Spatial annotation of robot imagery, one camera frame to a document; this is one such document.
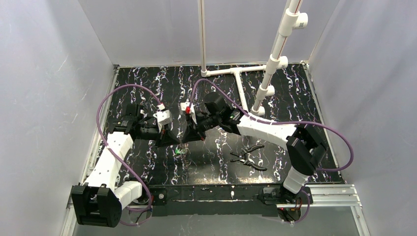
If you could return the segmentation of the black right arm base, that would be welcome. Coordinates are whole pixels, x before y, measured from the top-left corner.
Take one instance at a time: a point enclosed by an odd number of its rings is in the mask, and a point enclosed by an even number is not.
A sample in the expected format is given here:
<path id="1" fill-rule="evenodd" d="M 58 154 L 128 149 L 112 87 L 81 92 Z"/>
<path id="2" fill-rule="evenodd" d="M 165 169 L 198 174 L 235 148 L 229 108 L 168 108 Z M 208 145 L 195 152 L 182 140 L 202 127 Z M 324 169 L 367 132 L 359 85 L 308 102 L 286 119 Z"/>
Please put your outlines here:
<path id="1" fill-rule="evenodd" d="M 297 223 L 303 220 L 311 205 L 314 203 L 310 188 L 303 188 L 298 193 L 292 193 L 283 186 L 264 187 L 256 197 L 267 206 L 286 205 L 278 207 L 278 216 L 285 223 Z"/>

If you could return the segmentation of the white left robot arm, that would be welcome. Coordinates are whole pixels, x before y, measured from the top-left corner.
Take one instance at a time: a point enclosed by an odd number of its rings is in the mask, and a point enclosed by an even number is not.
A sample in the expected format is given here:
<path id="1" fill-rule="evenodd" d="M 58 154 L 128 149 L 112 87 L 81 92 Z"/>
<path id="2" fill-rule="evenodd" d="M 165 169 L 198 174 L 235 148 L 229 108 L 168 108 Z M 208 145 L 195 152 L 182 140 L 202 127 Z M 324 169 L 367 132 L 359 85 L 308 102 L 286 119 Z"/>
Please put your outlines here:
<path id="1" fill-rule="evenodd" d="M 171 112 L 163 104 L 152 117 L 156 125 L 148 124 L 143 106 L 130 104 L 125 114 L 108 129 L 108 146 L 102 151 L 93 171 L 71 189 L 77 222 L 80 225 L 115 227 L 123 209 L 141 197 L 143 185 L 138 180 L 116 187 L 122 162 L 135 140 L 152 140 L 157 147 L 178 145 L 179 139 L 169 129 Z"/>

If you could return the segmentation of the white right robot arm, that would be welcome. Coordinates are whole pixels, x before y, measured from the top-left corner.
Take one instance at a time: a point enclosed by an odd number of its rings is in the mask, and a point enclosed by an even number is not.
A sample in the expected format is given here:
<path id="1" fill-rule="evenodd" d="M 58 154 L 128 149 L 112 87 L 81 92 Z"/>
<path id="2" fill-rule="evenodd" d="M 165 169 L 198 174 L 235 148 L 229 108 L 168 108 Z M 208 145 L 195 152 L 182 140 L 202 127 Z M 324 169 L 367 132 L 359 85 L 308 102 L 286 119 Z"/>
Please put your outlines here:
<path id="1" fill-rule="evenodd" d="M 206 112 L 196 112 L 190 102 L 180 104 L 187 121 L 182 142 L 204 140 L 206 131 L 221 127 L 228 133 L 276 144 L 284 148 L 290 157 L 291 168 L 283 182 L 286 192 L 297 194 L 309 177 L 314 175 L 327 153 L 326 141 L 311 124 L 275 124 L 273 120 L 256 117 L 243 109 L 229 106 L 215 92 L 204 97 L 204 105 Z"/>

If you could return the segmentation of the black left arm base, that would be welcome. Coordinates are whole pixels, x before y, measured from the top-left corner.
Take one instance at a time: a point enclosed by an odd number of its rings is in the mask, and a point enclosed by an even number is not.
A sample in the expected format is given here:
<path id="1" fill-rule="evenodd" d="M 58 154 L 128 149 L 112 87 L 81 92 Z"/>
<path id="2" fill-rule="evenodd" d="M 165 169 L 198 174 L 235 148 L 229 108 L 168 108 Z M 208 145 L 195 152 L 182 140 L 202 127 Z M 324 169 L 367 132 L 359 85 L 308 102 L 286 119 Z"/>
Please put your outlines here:
<path id="1" fill-rule="evenodd" d="M 149 189 L 152 195 L 152 206 L 163 206 L 168 201 L 168 190 L 164 187 L 151 187 Z M 129 206 L 147 206 L 149 198 L 142 188 L 142 194 L 139 198 L 134 199 Z"/>

